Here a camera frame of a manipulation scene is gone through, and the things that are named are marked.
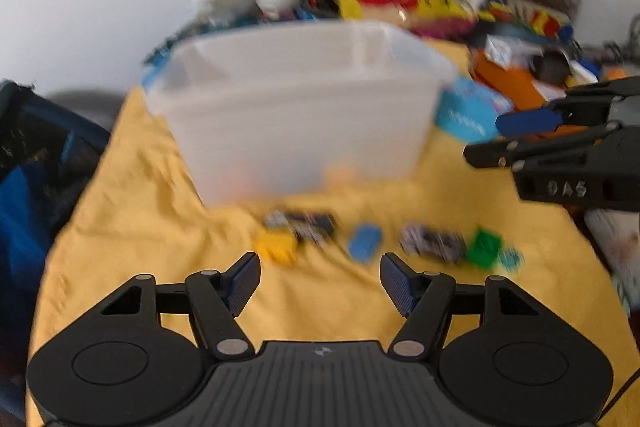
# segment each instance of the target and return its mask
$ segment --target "yellow tablecloth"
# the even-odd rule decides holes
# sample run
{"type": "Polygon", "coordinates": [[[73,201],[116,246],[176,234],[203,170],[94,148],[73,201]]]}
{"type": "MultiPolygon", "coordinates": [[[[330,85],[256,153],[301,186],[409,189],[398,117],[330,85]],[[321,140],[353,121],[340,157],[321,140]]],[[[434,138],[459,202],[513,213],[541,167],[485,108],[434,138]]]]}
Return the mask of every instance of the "yellow tablecloth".
{"type": "MultiPolygon", "coordinates": [[[[447,46],[446,52],[465,65],[460,49],[447,46]]],[[[434,129],[411,180],[281,203],[331,210],[342,243],[359,222],[379,223],[385,232],[381,251],[399,252],[398,233],[406,221],[458,230],[468,239],[478,225],[500,233],[525,258],[510,277],[603,350],[614,368],[615,393],[640,357],[589,243],[561,207],[519,201],[507,171],[474,171],[462,150],[462,143],[434,129]]],[[[252,249],[259,218],[270,208],[273,203],[204,208],[165,122],[149,115],[142,92],[134,89],[93,182],[49,253],[31,352],[132,275],[153,273],[159,283],[170,283],[202,269],[226,269],[252,249]]],[[[462,283],[483,283],[488,275],[470,266],[408,261],[417,270],[445,271],[462,283]]],[[[262,281],[239,323],[256,347],[265,339],[379,339],[386,347],[403,319],[380,285],[379,262],[377,256],[360,265],[339,248],[311,245],[301,249],[292,267],[263,261],[262,281]]],[[[473,321],[477,325],[477,317],[455,319],[449,338],[473,321]]],[[[163,317],[163,325],[191,338],[186,317],[163,317]]],[[[40,423],[29,399],[28,424],[40,423]]],[[[635,385],[603,425],[639,423],[640,385],[635,385]]]]}

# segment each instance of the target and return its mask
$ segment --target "blue fabric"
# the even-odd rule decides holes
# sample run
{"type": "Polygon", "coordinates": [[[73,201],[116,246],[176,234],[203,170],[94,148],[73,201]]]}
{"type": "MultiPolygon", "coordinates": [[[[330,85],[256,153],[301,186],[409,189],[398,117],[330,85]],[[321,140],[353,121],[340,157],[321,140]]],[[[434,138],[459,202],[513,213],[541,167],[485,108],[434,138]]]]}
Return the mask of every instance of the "blue fabric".
{"type": "Polygon", "coordinates": [[[26,421],[24,390],[6,378],[0,378],[0,408],[18,420],[26,421]]]}
{"type": "Polygon", "coordinates": [[[104,151],[111,138],[111,133],[98,124],[39,96],[30,97],[22,106],[22,112],[25,116],[44,120],[53,127],[74,131],[98,151],[104,151]]]}
{"type": "Polygon", "coordinates": [[[43,164],[35,162],[15,168],[0,184],[0,254],[13,284],[34,292],[52,245],[40,210],[46,181],[43,164]]]}

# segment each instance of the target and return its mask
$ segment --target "plastic storage bin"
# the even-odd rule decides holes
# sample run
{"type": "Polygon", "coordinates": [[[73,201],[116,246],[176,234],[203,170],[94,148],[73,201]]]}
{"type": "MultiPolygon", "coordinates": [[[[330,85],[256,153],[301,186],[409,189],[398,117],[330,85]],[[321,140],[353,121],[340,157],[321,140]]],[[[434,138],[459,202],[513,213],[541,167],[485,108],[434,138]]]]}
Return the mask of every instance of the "plastic storage bin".
{"type": "Polygon", "coordinates": [[[205,204],[402,176],[456,67],[379,22],[300,22],[184,41],[144,83],[205,204]]]}

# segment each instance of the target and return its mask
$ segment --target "translucent plastic container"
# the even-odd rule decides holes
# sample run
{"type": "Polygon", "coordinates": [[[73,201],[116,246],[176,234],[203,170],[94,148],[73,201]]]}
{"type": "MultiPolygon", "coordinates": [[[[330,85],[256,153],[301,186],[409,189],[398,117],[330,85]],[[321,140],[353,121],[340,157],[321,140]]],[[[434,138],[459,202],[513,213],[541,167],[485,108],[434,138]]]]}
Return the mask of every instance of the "translucent plastic container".
{"type": "Polygon", "coordinates": [[[456,77],[394,26],[300,22],[185,41],[145,90],[209,205],[408,174],[456,77]]]}

